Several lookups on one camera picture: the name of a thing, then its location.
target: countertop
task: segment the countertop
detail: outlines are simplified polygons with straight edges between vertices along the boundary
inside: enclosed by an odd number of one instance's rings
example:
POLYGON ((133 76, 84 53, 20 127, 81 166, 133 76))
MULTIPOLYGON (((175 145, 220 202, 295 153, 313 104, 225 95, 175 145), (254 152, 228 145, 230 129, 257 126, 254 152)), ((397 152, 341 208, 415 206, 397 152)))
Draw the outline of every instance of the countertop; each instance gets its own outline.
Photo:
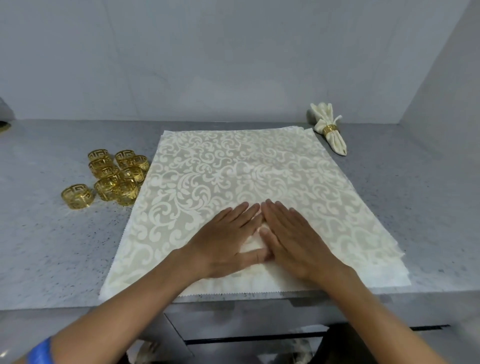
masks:
MULTIPOLYGON (((87 153, 133 149, 150 160, 164 130, 261 129, 285 123, 17 121, 0 134, 0 310, 95 306, 131 207, 96 198, 72 211, 60 192, 93 186, 87 153)), ((295 124, 307 127, 307 124, 295 124)), ((411 286, 375 293, 480 290, 480 173, 400 125, 344 124, 331 152, 406 253, 411 286)), ((176 302, 312 297, 320 292, 191 296, 176 302)))

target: napkin ring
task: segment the napkin ring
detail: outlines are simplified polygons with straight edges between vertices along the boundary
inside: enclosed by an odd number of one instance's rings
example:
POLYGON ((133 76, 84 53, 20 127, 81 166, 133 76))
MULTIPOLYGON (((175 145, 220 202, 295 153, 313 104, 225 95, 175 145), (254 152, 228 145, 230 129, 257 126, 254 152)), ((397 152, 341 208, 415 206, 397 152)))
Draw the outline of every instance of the napkin ring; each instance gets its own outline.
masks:
POLYGON ((322 134, 324 136, 327 136, 329 132, 332 132, 333 130, 338 130, 338 127, 335 124, 328 124, 322 129, 322 134))

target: stack of napkins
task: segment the stack of napkins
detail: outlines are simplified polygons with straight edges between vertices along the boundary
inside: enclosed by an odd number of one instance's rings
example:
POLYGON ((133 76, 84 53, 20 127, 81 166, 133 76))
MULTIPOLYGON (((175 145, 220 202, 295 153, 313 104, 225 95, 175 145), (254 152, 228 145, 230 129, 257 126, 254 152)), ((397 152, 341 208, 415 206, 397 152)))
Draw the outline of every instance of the stack of napkins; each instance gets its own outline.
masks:
MULTIPOLYGON (((403 253, 312 129, 165 132, 100 292, 106 300, 182 247, 217 212, 243 201, 294 207, 368 287, 409 285, 403 253)), ((263 246, 255 234, 248 251, 263 246)), ((275 262, 182 295, 311 290, 275 262)))

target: person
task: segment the person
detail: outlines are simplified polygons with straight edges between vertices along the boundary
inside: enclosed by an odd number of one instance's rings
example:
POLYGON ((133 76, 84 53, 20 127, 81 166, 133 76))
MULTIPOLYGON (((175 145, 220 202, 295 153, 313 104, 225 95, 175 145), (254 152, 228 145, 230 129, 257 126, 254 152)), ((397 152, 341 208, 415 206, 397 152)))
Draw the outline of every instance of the person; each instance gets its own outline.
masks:
POLYGON ((116 363, 150 321, 190 284, 224 277, 268 259, 323 289, 379 364, 446 363, 377 300, 352 268, 331 253, 299 212, 270 200, 261 206, 248 208, 248 203, 242 203, 219 212, 184 247, 173 250, 141 279, 16 363, 116 363), (271 230, 260 228, 263 219, 271 230), (239 253, 242 243, 259 228, 268 248, 239 253))

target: wall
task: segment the wall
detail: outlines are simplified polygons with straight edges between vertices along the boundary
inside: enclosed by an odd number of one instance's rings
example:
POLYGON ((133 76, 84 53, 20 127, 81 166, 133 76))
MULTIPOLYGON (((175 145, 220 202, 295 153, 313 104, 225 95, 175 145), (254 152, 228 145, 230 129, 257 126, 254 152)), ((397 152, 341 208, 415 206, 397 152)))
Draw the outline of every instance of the wall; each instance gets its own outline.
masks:
POLYGON ((480 0, 472 0, 402 125, 428 146, 480 165, 480 0))
POLYGON ((0 0, 18 119, 397 123, 468 0, 0 0))

